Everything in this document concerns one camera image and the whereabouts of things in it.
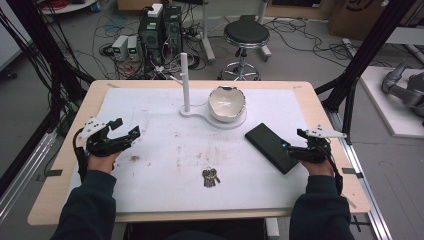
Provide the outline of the grey power supply unit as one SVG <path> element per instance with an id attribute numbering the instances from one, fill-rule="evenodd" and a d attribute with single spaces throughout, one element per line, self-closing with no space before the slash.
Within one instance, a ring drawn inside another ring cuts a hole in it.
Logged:
<path id="1" fill-rule="evenodd" d="M 131 61 L 139 60 L 138 39 L 136 36 L 129 36 L 127 42 L 128 57 Z"/>
<path id="2" fill-rule="evenodd" d="M 128 57 L 128 37 L 119 36 L 112 44 L 112 50 L 117 61 L 125 61 Z"/>

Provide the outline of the white table mat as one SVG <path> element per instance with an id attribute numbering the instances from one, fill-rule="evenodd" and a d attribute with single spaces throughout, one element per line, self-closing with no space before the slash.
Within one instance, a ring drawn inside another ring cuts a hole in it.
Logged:
<path id="1" fill-rule="evenodd" d="M 264 123 L 282 139 L 304 145 L 297 136 L 307 126 L 291 90 L 247 89 L 247 118 L 222 130 L 179 109 L 179 88 L 113 88 L 97 115 L 102 122 L 121 118 L 116 138 L 138 126 L 141 135 L 116 160 L 116 210 L 124 213 L 288 209 L 304 192 L 307 172 L 296 166 L 283 175 L 246 138 Z M 215 168 L 221 180 L 204 186 L 202 171 Z"/>

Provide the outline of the white stand with post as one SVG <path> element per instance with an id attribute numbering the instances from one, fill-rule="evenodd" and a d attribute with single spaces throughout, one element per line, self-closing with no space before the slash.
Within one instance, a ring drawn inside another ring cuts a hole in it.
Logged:
<path id="1" fill-rule="evenodd" d="M 180 63 L 181 63 L 181 79 L 178 80 L 175 77 L 172 77 L 174 81 L 180 84 L 183 88 L 183 106 L 179 109 L 180 115 L 185 118 L 198 117 L 204 119 L 209 125 L 223 130 L 231 130 L 241 126 L 247 118 L 247 110 L 245 106 L 245 111 L 241 117 L 230 123 L 220 122 L 214 119 L 209 113 L 208 108 L 208 98 L 207 101 L 200 105 L 192 105 L 190 103 L 190 86 L 189 86 L 189 70 L 188 70 L 188 55 L 185 52 L 180 54 Z"/>

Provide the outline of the black computer tower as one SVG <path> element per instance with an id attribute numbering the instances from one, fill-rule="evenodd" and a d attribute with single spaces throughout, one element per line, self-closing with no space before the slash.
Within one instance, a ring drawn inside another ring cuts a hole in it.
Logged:
<path id="1" fill-rule="evenodd" d="M 165 29 L 162 56 L 166 63 L 171 62 L 182 50 L 181 7 L 167 6 L 164 9 L 163 23 Z"/>
<path id="2" fill-rule="evenodd" d="M 150 66 L 162 65 L 162 47 L 164 43 L 162 15 L 149 17 L 145 13 L 141 17 L 138 33 L 145 63 Z"/>

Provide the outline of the white eggshell-shaped bowl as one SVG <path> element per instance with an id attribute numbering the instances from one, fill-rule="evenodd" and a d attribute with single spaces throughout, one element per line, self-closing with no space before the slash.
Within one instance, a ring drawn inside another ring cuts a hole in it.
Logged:
<path id="1" fill-rule="evenodd" d="M 245 111 L 244 93 L 235 86 L 219 86 L 208 97 L 211 116 L 224 123 L 238 120 Z"/>

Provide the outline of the person's right hand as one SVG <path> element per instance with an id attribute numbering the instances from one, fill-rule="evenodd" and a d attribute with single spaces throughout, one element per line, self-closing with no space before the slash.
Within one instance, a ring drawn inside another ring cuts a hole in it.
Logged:
<path id="1" fill-rule="evenodd" d="M 310 176 L 334 176 L 334 170 L 328 161 L 311 163 L 300 160 L 300 163 L 306 168 Z"/>

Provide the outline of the person's left hand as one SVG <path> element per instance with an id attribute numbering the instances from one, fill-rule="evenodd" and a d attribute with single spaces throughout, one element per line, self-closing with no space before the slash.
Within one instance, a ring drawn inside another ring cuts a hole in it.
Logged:
<path id="1" fill-rule="evenodd" d="M 113 170 L 113 164 L 120 153 L 114 153 L 106 157 L 98 157 L 90 154 L 88 157 L 88 170 L 101 171 L 110 174 Z"/>

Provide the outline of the black round stool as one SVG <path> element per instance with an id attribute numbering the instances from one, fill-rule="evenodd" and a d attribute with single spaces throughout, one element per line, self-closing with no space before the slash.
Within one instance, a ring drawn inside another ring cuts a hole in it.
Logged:
<path id="1" fill-rule="evenodd" d="M 269 38 L 269 30 L 258 23 L 254 16 L 241 16 L 237 21 L 229 23 L 224 28 L 224 39 L 238 48 L 235 56 L 239 60 L 224 67 L 218 75 L 218 80 L 231 76 L 234 81 L 247 81 L 249 77 L 260 81 L 259 71 L 246 61 L 247 50 L 264 47 Z"/>

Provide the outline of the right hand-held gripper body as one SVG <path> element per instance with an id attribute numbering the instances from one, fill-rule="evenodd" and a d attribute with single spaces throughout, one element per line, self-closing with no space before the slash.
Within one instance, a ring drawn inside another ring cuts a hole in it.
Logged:
<path id="1" fill-rule="evenodd" d="M 306 129 L 309 139 L 306 147 L 290 146 L 288 155 L 291 158 L 311 163 L 321 163 L 331 159 L 329 138 L 346 138 L 345 133 L 330 127 L 317 125 L 315 128 Z"/>

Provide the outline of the cardboard box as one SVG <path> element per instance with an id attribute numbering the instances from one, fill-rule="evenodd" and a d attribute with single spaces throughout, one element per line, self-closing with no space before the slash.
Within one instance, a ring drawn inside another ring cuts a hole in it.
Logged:
<path id="1" fill-rule="evenodd" d="M 328 20 L 329 34 L 364 40 L 389 3 L 390 0 L 335 0 Z"/>

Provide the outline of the bunch of keys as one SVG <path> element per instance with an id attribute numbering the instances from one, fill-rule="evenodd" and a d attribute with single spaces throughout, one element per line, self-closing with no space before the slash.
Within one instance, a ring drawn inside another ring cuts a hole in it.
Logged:
<path id="1" fill-rule="evenodd" d="M 215 168 L 206 168 L 202 171 L 202 177 L 204 180 L 204 186 L 207 188 L 214 187 L 216 184 L 220 183 L 221 180 L 217 175 L 217 170 Z"/>

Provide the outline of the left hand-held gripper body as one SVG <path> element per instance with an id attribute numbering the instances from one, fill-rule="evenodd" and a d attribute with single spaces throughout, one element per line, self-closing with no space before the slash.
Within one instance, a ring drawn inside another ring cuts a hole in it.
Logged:
<path id="1" fill-rule="evenodd" d="M 107 123 L 91 116 L 77 134 L 78 140 L 86 142 L 85 149 L 90 154 L 98 157 L 106 157 L 124 151 L 132 145 L 132 143 L 118 143 L 116 141 L 117 138 L 109 138 L 108 133 L 110 129 L 106 126 Z"/>

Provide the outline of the black power bank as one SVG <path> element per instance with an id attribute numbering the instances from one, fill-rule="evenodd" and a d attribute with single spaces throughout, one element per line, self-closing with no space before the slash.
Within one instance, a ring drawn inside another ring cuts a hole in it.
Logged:
<path id="1" fill-rule="evenodd" d="M 264 123 L 260 123 L 248 131 L 245 138 L 283 175 L 298 164 L 298 161 L 291 158 L 287 151 L 281 149 L 281 143 L 287 141 L 279 137 Z"/>

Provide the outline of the white floor board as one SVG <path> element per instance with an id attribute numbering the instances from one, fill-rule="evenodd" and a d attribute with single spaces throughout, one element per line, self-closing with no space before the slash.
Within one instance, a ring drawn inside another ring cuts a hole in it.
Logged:
<path id="1" fill-rule="evenodd" d="M 383 79 L 390 71 L 392 68 L 369 66 L 361 76 L 361 83 L 392 136 L 424 139 L 424 118 L 415 115 L 399 98 L 381 90 Z"/>

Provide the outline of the black metal frame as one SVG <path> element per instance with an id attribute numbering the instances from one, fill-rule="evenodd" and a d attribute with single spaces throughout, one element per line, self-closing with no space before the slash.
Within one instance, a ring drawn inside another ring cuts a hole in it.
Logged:
<path id="1" fill-rule="evenodd" d="M 60 119 L 60 111 L 68 102 L 82 100 L 87 91 L 81 82 L 90 85 L 95 78 L 80 70 L 77 63 L 72 65 L 65 59 L 53 35 L 46 26 L 45 20 L 35 0 L 6 0 L 6 3 L 16 15 L 32 43 L 25 43 L 24 38 L 13 29 L 8 18 L 0 9 L 0 23 L 15 40 L 22 50 L 36 75 L 49 92 L 49 112 L 29 138 L 27 143 L 0 177 L 0 198 L 11 188 L 12 181 L 17 178 L 29 154 L 41 140 L 41 137 L 51 131 Z"/>
<path id="2" fill-rule="evenodd" d="M 337 113 L 340 104 L 345 101 L 342 132 L 347 135 L 346 142 L 348 144 L 351 144 L 351 123 L 356 85 L 368 65 L 415 2 L 416 0 L 389 0 L 342 74 L 315 89 L 317 95 L 331 90 L 329 96 L 322 101 L 323 107 L 331 113 Z"/>

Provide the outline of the white table leg stand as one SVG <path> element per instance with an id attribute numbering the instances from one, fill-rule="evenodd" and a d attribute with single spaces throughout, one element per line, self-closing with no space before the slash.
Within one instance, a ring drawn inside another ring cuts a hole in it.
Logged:
<path id="1" fill-rule="evenodd" d="M 209 0 L 202 0 L 202 32 L 200 33 L 202 46 L 206 54 L 207 63 L 215 62 L 215 54 L 209 40 L 209 20 L 208 20 L 208 4 Z"/>

